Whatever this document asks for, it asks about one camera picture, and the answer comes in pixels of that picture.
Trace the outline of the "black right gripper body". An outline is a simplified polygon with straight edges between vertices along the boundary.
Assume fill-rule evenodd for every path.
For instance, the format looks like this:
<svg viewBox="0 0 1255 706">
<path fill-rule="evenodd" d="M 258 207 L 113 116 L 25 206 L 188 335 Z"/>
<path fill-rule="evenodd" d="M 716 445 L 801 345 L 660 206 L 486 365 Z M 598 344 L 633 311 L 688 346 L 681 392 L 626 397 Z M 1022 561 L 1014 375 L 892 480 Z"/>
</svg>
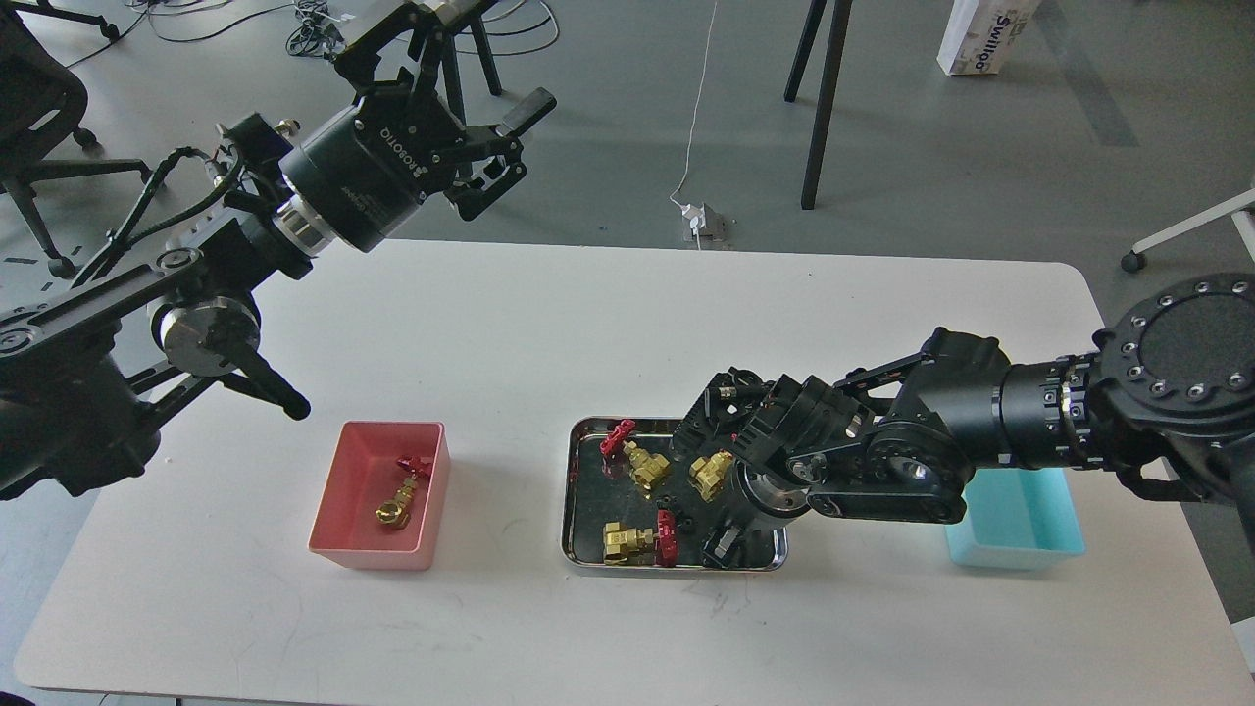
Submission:
<svg viewBox="0 0 1255 706">
<path fill-rule="evenodd" d="M 804 488 L 748 466 L 735 466 L 728 474 L 722 527 L 735 527 L 740 533 L 779 530 L 808 510 Z"/>
</svg>

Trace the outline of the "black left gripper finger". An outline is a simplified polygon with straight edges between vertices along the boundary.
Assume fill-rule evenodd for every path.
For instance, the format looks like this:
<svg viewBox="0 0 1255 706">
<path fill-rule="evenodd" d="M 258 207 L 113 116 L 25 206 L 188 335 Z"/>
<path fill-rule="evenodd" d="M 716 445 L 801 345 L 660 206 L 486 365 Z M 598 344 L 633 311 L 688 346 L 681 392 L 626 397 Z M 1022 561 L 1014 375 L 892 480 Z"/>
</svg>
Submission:
<svg viewBox="0 0 1255 706">
<path fill-rule="evenodd" d="M 488 8 L 489 1 L 376 1 L 340 29 L 345 45 L 333 58 L 333 68 L 361 94 L 376 85 L 374 71 L 382 49 L 409 34 L 407 55 L 418 68 L 414 89 L 430 90 L 446 58 L 454 51 L 453 38 L 471 28 L 484 79 L 489 80 L 489 46 L 482 19 Z"/>
<path fill-rule="evenodd" d="M 471 221 L 527 174 L 521 138 L 557 107 L 555 95 L 538 87 L 520 100 L 498 124 L 466 125 L 457 140 L 427 152 L 432 166 L 476 166 L 471 176 L 451 178 L 443 189 L 462 219 Z"/>
</svg>

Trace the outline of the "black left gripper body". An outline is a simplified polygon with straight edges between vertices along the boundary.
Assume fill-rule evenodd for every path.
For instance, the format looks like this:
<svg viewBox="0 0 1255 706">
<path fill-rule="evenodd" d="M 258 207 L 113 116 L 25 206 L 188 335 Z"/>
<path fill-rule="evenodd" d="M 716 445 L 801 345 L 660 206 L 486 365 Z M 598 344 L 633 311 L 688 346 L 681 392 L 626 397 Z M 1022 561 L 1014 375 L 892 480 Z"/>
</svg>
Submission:
<svg viewBox="0 0 1255 706">
<path fill-rule="evenodd" d="M 279 161 L 287 188 L 324 223 L 368 253 L 428 196 L 447 189 L 454 167 L 430 152 L 454 147 L 466 124 L 435 92 L 417 97 L 389 84 L 319 125 Z"/>
</svg>

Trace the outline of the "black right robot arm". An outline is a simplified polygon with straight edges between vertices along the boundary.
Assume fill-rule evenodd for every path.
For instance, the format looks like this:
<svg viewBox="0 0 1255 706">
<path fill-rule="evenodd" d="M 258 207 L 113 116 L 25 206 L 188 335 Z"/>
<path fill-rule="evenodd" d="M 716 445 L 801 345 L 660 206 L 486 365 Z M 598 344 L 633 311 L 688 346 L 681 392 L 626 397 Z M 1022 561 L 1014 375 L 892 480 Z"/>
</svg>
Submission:
<svg viewBox="0 0 1255 706">
<path fill-rule="evenodd" d="M 912 356 L 833 384 L 710 379 L 671 434 L 684 461 L 729 451 L 704 557 L 807 510 L 955 524 L 978 470 L 1113 474 L 1148 502 L 1212 502 L 1252 533 L 1252 275 L 1188 278 L 1135 303 L 1096 349 L 1010 362 L 996 339 L 936 329 Z"/>
</svg>

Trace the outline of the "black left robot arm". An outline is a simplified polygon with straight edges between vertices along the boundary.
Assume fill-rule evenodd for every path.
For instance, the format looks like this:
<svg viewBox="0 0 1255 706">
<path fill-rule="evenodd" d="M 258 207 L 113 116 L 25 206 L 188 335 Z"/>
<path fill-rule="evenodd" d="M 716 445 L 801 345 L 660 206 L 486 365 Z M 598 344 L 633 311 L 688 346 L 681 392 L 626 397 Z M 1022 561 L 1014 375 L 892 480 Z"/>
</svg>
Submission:
<svg viewBox="0 0 1255 706">
<path fill-rule="evenodd" d="M 521 137 L 556 100 L 538 88 L 492 125 L 467 125 L 454 40 L 488 1 L 380 1 L 333 58 L 353 102 L 304 140 L 250 115 L 205 155 L 215 188 L 184 209 L 196 227 L 148 263 L 120 260 L 178 155 L 162 162 L 67 293 L 3 312 L 3 497 L 51 479 L 80 497 L 143 475 L 162 425 L 222 385 L 305 419 L 302 394 L 260 354 L 254 290 L 307 276 L 335 241 L 366 253 L 430 196 L 474 219 L 526 174 Z"/>
</svg>

